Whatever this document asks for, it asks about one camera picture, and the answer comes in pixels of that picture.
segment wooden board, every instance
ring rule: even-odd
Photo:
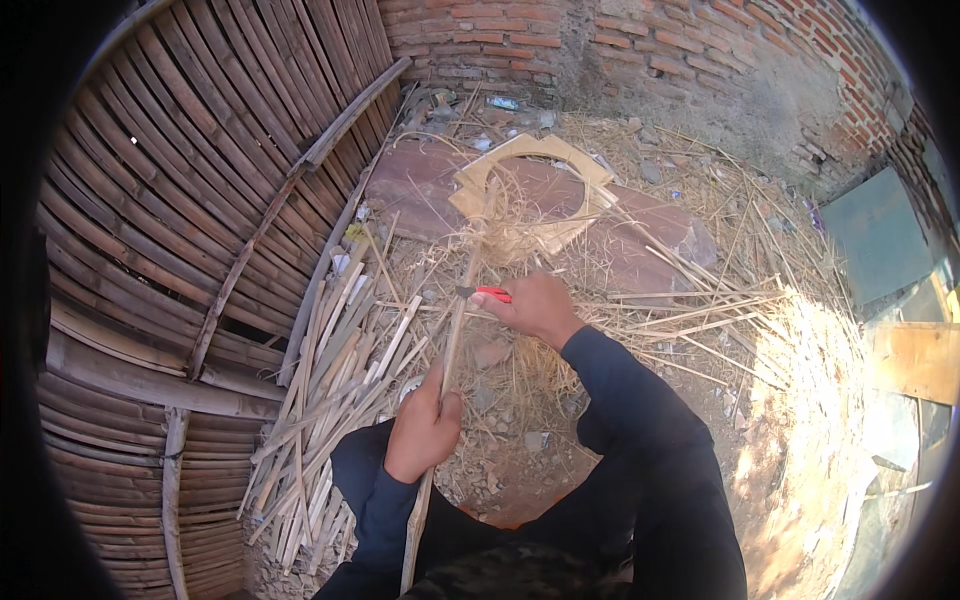
[[[955,406],[960,391],[960,324],[880,323],[871,385]]]

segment black pants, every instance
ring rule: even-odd
[[[387,420],[358,429],[345,436],[331,455],[333,483],[355,514],[373,491],[393,426],[394,420]],[[576,490],[515,531],[481,523],[433,487],[420,539],[417,579],[434,565],[513,540],[550,545],[604,569],[628,558],[630,535],[635,521],[640,526],[637,513],[643,503],[639,462],[629,446],[606,429],[592,406],[577,422],[577,437],[603,459]]]

